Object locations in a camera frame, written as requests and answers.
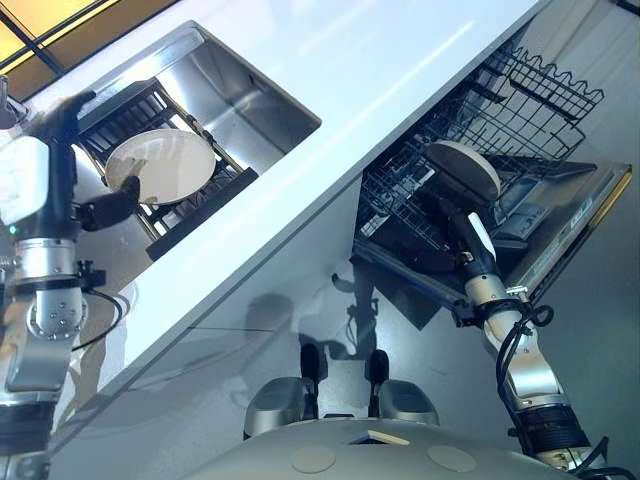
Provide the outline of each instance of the black cable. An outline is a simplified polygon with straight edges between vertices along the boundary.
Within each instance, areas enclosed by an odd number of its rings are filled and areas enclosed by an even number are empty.
[[[109,335],[120,323],[120,320],[122,320],[123,317],[123,311],[122,311],[122,306],[120,305],[120,303],[113,297],[111,297],[110,295],[107,295],[106,293],[102,293],[99,292],[97,290],[89,290],[88,292],[89,295],[93,295],[95,297],[100,297],[108,302],[110,302],[114,308],[116,309],[116,312],[118,313],[116,316],[116,320],[113,322],[113,324],[111,324],[111,326],[109,328],[107,328],[104,332],[102,332],[101,334],[95,336],[94,338],[92,338],[91,340],[88,340],[84,343],[81,343],[80,345],[73,347],[71,349],[72,352],[75,352],[76,350],[80,350],[82,348],[86,348],[89,345],[92,345],[100,340],[102,340],[104,337],[106,337],[107,335]]]
[[[591,465],[594,462],[594,460],[598,458],[600,455],[605,457],[605,460],[606,460],[606,455],[607,455],[606,452],[607,452],[608,446],[609,446],[609,437],[607,436],[602,437],[602,440],[600,440],[598,442],[598,445],[596,445],[595,448],[591,450],[591,453],[589,453],[589,455],[586,456],[586,458],[582,461],[582,463],[580,463],[580,465],[578,465],[573,470],[570,470],[569,473],[572,473],[575,476],[580,476],[580,474],[584,472],[587,468],[589,468],[589,465]]]
[[[531,330],[527,327],[527,323],[531,322],[536,326],[544,327],[551,323],[553,320],[554,312],[553,309],[548,305],[543,305],[537,307],[535,309],[530,309],[528,311],[522,309],[522,318],[513,324],[511,330],[505,337],[500,346],[500,350],[498,351],[498,357],[496,359],[496,380],[498,382],[498,396],[500,400],[504,404],[507,409],[507,413],[511,417],[511,421],[516,427],[517,432],[521,432],[523,429],[523,425],[515,414],[511,404],[509,403],[509,399],[507,398],[507,375],[509,373],[509,365],[513,360],[513,357],[518,350],[518,345],[520,344],[520,339],[522,335],[531,335]],[[520,440],[520,446],[522,447],[522,452],[525,455],[530,457],[534,456],[534,451],[531,445],[525,441],[525,439],[518,435],[518,439]]]
[[[594,468],[578,475],[578,478],[583,480],[600,480],[606,479],[607,477],[624,477],[627,480],[637,480],[633,473],[621,467]]]

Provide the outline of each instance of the dish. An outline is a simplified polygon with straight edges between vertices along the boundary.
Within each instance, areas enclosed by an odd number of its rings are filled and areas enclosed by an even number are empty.
[[[140,203],[174,203],[202,188],[213,175],[216,157],[192,132],[150,130],[131,137],[109,156],[107,185],[118,190],[130,175],[140,179]]]

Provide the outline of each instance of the sink basin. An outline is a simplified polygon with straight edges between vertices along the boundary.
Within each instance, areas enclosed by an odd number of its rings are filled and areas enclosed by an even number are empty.
[[[114,96],[126,96],[127,87],[150,79],[159,81],[240,168],[258,175],[320,126],[315,115],[265,75],[198,24],[187,22],[90,86],[97,96],[80,112],[81,127],[111,112]],[[96,158],[80,149],[76,153],[77,200],[108,191]],[[115,293],[151,264],[145,251],[152,242],[148,233],[130,218],[97,234],[83,234],[78,254],[108,271],[108,290]],[[111,249],[118,255],[101,254]]]
[[[320,119],[195,22],[187,22],[98,81],[81,116],[135,81],[155,77],[243,168],[258,175]]]

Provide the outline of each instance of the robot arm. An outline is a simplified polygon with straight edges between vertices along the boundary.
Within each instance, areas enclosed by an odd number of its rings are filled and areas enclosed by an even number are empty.
[[[498,275],[488,235],[473,214],[444,198],[438,204],[449,225],[454,249],[463,259],[460,271],[484,333],[485,346],[496,359],[498,394],[514,423],[523,453],[565,471],[572,471],[591,452],[571,403],[538,347],[536,326],[548,324],[550,307],[534,309],[522,298],[507,293]],[[589,466],[604,466],[604,458],[589,459]]]
[[[139,180],[76,205],[77,115],[93,92],[63,102],[27,136],[0,150],[3,223],[15,257],[0,265],[10,277],[0,321],[0,479],[46,479],[53,414],[72,345],[87,318],[82,292],[96,285],[87,262],[76,264],[80,229],[94,231],[127,218]]]

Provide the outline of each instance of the dishwasher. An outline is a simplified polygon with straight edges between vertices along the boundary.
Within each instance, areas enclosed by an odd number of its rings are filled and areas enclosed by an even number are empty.
[[[631,179],[629,165],[576,155],[585,140],[580,123],[604,92],[518,46],[522,35],[496,49],[363,172],[354,255],[452,310],[458,326],[468,325],[473,312],[461,280],[438,271],[449,245],[416,200],[442,184],[427,155],[430,144],[471,147],[497,171],[500,196],[478,199],[474,210],[510,293],[533,304]]]

